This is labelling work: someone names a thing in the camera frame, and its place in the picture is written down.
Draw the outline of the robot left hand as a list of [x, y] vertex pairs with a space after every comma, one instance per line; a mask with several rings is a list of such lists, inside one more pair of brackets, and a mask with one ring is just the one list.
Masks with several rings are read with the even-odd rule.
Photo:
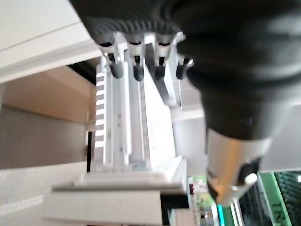
[[[115, 34], [144, 78], [144, 35], [156, 37], [154, 73], [176, 47], [176, 77], [200, 91], [206, 121], [207, 187], [228, 206], [257, 181], [275, 133], [301, 95], [298, 0], [72, 0], [112, 75], [123, 72]], [[176, 44], [178, 33], [183, 34]]]

